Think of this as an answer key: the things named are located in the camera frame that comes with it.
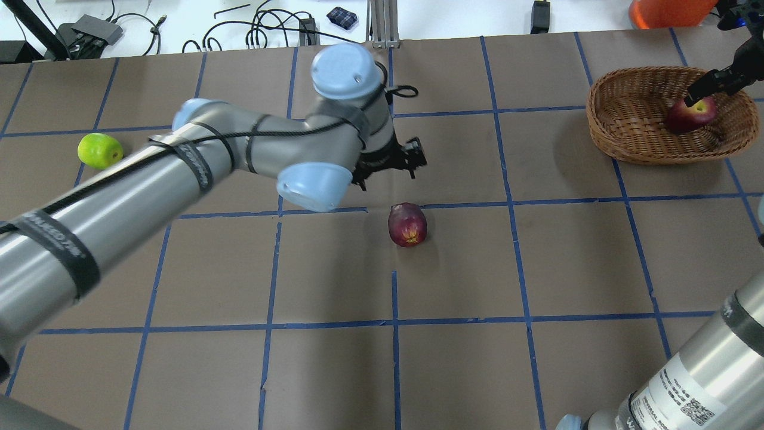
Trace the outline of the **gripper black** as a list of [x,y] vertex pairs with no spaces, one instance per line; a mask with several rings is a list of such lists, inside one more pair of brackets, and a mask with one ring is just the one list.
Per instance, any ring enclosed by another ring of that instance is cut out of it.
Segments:
[[391,138],[382,149],[374,152],[362,152],[352,172],[352,183],[363,192],[368,191],[366,181],[372,174],[385,170],[408,171],[414,180],[415,171],[427,166],[427,158],[419,138],[411,138],[399,144],[397,138]]

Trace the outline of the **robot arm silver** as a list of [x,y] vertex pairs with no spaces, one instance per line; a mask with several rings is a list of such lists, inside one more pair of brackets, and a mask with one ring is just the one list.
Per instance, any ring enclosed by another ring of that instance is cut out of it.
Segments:
[[2,381],[17,353],[57,315],[85,299],[123,259],[235,171],[275,179],[305,210],[339,207],[388,169],[427,164],[420,139],[398,141],[384,68],[360,44],[325,47],[310,68],[316,101],[302,121],[194,98],[171,131],[41,208],[2,224]]
[[[590,136],[606,155],[634,164],[712,161],[748,149],[760,133],[753,99],[710,91],[716,114],[702,125],[673,114],[676,101],[710,73],[691,66],[608,72],[589,91]],[[757,429],[762,426],[762,271],[731,293],[649,381],[617,408],[566,414],[559,429]]]

